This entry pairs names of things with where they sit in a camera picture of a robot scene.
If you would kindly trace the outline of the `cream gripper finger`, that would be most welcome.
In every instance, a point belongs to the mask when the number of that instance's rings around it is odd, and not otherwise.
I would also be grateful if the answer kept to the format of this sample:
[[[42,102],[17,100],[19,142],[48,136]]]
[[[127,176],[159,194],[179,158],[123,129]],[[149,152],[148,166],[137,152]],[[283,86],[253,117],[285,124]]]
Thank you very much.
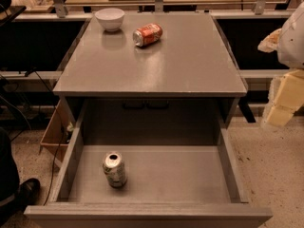
[[[289,70],[271,81],[269,102],[265,105],[261,125],[283,127],[304,105],[304,70]]]
[[[281,29],[278,28],[266,36],[257,46],[257,49],[262,52],[273,52],[277,50]]]

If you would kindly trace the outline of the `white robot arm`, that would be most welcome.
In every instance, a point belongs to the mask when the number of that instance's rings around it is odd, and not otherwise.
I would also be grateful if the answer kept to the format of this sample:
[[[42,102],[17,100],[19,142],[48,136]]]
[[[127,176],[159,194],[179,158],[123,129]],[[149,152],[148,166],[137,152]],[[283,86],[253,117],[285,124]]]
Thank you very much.
[[[257,46],[263,52],[277,52],[277,59],[289,71],[274,77],[269,90],[262,125],[283,127],[304,105],[304,2],[279,28],[266,36]]]

